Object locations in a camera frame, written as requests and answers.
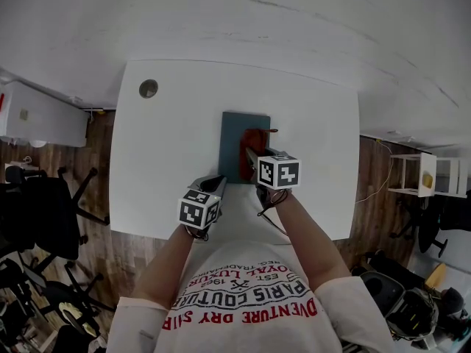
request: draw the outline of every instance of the person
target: person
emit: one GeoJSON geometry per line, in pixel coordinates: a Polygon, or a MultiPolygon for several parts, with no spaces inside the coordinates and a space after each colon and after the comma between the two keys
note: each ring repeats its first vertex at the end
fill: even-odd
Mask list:
{"type": "Polygon", "coordinates": [[[292,193],[276,209],[291,245],[206,243],[188,258],[194,238],[179,225],[120,299],[107,352],[393,352],[330,238],[292,193]]]}

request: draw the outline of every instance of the room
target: room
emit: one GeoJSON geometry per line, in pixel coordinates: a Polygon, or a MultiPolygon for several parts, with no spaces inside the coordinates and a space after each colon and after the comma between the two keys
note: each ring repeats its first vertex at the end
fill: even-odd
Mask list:
{"type": "MultiPolygon", "coordinates": [[[[390,234],[411,218],[404,204],[466,200],[436,192],[470,189],[470,13],[471,0],[0,0],[1,168],[57,178],[65,167],[72,196],[97,170],[78,205],[110,223],[77,216],[88,242],[69,270],[81,284],[102,274],[91,294],[115,307],[169,238],[185,188],[218,173],[223,114],[268,116],[270,147],[302,161],[293,194],[349,270],[380,249],[423,278],[444,263],[438,290],[455,288],[466,304],[469,231],[437,231],[440,257],[433,244],[420,252],[420,228],[413,239],[390,234]],[[157,86],[143,95],[148,79],[157,86]],[[421,171],[422,161],[391,158],[405,154],[456,160],[421,171]],[[421,186],[427,196],[388,190],[421,186]]],[[[255,196],[227,187],[222,218],[242,227],[210,230],[208,244],[287,243],[266,221],[249,228],[263,220],[255,196]],[[235,199],[247,213],[231,218],[235,199]]],[[[36,244],[21,255],[29,265],[49,253],[36,244]]],[[[58,256],[42,275],[70,285],[58,256]]],[[[66,324],[56,314],[35,329],[39,345],[66,324]]],[[[113,313],[95,319],[106,341],[113,313]]],[[[439,352],[464,344],[448,339],[439,352]]]]}

